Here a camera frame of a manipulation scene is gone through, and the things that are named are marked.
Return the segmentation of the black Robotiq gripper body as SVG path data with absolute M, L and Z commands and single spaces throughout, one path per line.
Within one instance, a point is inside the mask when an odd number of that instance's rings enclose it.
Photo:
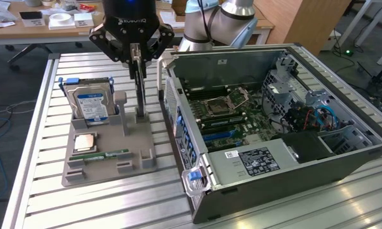
M 148 40 L 159 29 L 154 0 L 104 0 L 103 25 L 109 34 L 121 43 L 123 55 L 131 55 L 131 44 L 138 43 L 142 61 L 152 59 Z

